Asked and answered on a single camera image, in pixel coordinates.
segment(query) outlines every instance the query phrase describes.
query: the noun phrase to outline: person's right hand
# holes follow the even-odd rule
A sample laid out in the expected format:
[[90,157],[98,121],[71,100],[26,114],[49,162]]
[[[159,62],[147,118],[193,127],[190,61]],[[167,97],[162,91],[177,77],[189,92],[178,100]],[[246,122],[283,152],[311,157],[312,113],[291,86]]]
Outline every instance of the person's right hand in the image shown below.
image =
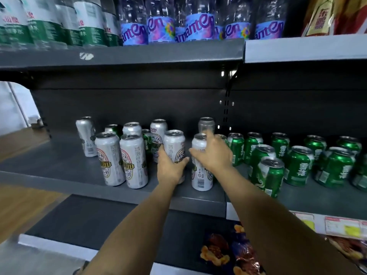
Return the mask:
[[224,168],[232,167],[233,153],[219,135],[213,135],[210,130],[204,131],[207,135],[205,151],[190,148],[189,151],[212,174]]

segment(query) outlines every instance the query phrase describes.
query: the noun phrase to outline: bottle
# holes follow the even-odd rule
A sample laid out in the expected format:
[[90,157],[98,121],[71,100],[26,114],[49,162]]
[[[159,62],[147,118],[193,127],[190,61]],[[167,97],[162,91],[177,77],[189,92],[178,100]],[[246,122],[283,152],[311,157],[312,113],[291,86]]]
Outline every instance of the bottle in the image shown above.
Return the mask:
[[124,45],[148,44],[148,28],[143,0],[120,0],[119,15]]
[[186,0],[186,41],[214,38],[215,0]]
[[55,0],[58,17],[64,31],[65,41],[69,47],[82,47],[79,35],[79,24],[72,0]]
[[250,38],[252,0],[230,0],[227,4],[225,39]]
[[181,4],[176,3],[175,15],[175,41],[184,42],[186,40],[185,12]]
[[145,0],[148,42],[175,42],[174,0]]
[[38,49],[67,49],[55,0],[22,0],[30,35]]
[[281,38],[286,13],[286,0],[262,0],[256,16],[255,39]]
[[80,38],[85,48],[107,47],[100,0],[74,0]]
[[119,46],[120,28],[117,23],[116,8],[113,0],[101,0],[102,12],[105,18],[105,31],[108,46]]
[[214,16],[214,22],[215,22],[215,27],[214,27],[214,39],[215,40],[223,40],[225,38],[225,34],[224,34],[224,27],[223,27],[223,15],[222,15],[222,10],[221,9],[217,9],[215,11],[215,16]]
[[5,8],[0,8],[0,51],[12,51],[9,36],[5,30],[5,22],[3,20]]
[[0,2],[5,7],[3,20],[12,47],[15,50],[35,49],[22,1],[0,0]]

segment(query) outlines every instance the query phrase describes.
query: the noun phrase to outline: beer can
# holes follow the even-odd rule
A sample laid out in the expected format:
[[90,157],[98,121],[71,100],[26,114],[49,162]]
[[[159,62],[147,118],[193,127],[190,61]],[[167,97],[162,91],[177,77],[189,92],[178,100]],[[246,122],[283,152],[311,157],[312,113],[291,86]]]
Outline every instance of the beer can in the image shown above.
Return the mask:
[[367,192],[367,154],[363,156],[352,184],[358,189]]
[[343,186],[355,161],[351,150],[333,150],[322,170],[318,171],[316,181],[329,188]]
[[[199,151],[205,151],[206,135],[204,133],[195,134],[192,139],[192,147]],[[193,168],[191,171],[191,185],[194,189],[199,191],[208,191],[213,187],[213,174],[204,168],[204,166],[192,158]]]
[[138,122],[128,122],[124,124],[122,129],[123,134],[126,135],[140,135],[142,134],[141,126]]
[[348,149],[346,148],[341,148],[341,147],[330,147],[328,148],[328,150],[324,150],[320,156],[319,156],[319,163],[318,163],[318,167],[317,170],[320,171],[323,169],[323,167],[325,166],[327,159],[329,158],[329,156],[333,153],[333,151],[335,150],[342,150],[342,151],[346,151]]
[[362,144],[357,138],[349,136],[340,136],[337,140],[338,147],[351,150],[355,156],[359,155],[362,150]]
[[284,175],[284,163],[279,158],[263,157],[258,165],[258,182],[256,186],[272,198],[278,197]]
[[251,154],[248,167],[248,178],[253,184],[259,184],[257,180],[258,165],[263,157],[276,158],[275,149],[272,146],[258,144]]
[[243,161],[245,164],[250,164],[250,158],[252,152],[258,144],[262,144],[264,141],[260,133],[257,132],[249,132],[247,134],[247,138],[245,140],[244,153],[243,153]]
[[312,150],[314,163],[319,160],[320,154],[326,150],[326,141],[324,138],[317,135],[307,135],[305,138],[305,147]]
[[109,186],[117,186],[125,180],[122,169],[122,157],[120,152],[120,139],[114,133],[102,132],[95,136],[98,159],[101,162],[105,183]]
[[242,162],[245,140],[240,133],[230,133],[228,138],[231,140],[230,149],[233,153],[232,166],[238,166]]
[[284,158],[284,182],[293,186],[304,186],[314,161],[310,148],[293,146]]
[[166,120],[156,119],[150,124],[152,134],[152,155],[153,161],[158,163],[158,149],[163,144],[164,133],[167,131]]
[[136,134],[123,134],[120,140],[120,148],[127,186],[138,189],[147,185],[148,169],[143,138]]
[[[180,130],[168,130],[163,138],[164,150],[168,157],[174,163],[181,162],[185,158],[185,136]],[[185,181],[185,173],[183,173],[178,184]]]
[[97,149],[95,147],[95,128],[91,116],[84,116],[76,121],[76,128],[78,129],[81,146],[83,147],[84,155],[86,157],[97,156]]
[[205,130],[211,130],[214,134],[215,122],[214,119],[209,116],[204,116],[199,120],[199,133],[203,133]]
[[116,134],[117,137],[121,138],[122,127],[119,124],[109,124],[105,127],[105,132]]
[[218,135],[220,138],[223,139],[223,141],[228,145],[228,140],[227,140],[227,136],[223,135],[223,134],[216,134]]
[[149,129],[143,129],[141,131],[143,133],[144,145],[145,145],[145,152],[146,154],[152,153],[152,134],[150,133]]
[[289,138],[285,133],[274,132],[272,134],[271,146],[275,149],[277,158],[282,159],[287,154],[289,142]]

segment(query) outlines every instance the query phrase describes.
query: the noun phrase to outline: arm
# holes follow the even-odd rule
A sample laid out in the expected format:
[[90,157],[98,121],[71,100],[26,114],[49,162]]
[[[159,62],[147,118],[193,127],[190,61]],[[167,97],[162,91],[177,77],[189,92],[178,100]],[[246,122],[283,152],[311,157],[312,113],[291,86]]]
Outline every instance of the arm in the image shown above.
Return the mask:
[[222,185],[268,274],[360,274],[282,204],[266,195],[232,167],[232,152],[207,131],[205,152],[190,149]]
[[174,164],[159,149],[158,186],[113,230],[83,275],[149,274],[156,257],[173,190],[188,163]]

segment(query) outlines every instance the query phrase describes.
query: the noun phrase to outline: white beer can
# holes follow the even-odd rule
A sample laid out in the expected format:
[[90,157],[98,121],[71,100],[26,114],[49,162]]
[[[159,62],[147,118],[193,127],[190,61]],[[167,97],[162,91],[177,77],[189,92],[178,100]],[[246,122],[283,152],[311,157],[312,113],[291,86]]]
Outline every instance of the white beer can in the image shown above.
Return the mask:
[[152,155],[154,162],[158,163],[158,149],[163,144],[164,133],[167,131],[166,120],[156,119],[150,124],[152,133]]
[[76,128],[78,129],[81,146],[83,147],[84,155],[86,157],[97,156],[95,148],[95,128],[91,116],[84,116],[76,121]]
[[[206,135],[199,133],[192,139],[192,147],[199,151],[205,151],[206,148]],[[208,191],[213,187],[213,174],[204,168],[204,166],[196,160],[193,156],[192,163],[194,167],[191,172],[191,184],[192,187],[199,191]]]
[[132,189],[138,189],[147,185],[148,169],[143,138],[135,134],[123,134],[120,140],[120,148],[127,186]]
[[[178,163],[185,158],[185,136],[180,130],[168,130],[163,138],[164,150],[174,163]],[[185,181],[185,172],[178,184]]]
[[140,135],[141,136],[141,126],[138,122],[128,122],[124,124],[124,128],[122,129],[123,134],[125,135]]
[[119,138],[114,133],[102,132],[95,136],[98,158],[108,186],[117,186],[125,180]]
[[209,116],[204,116],[199,120],[199,133],[203,133],[205,130],[211,130],[214,134],[215,122],[214,119]]

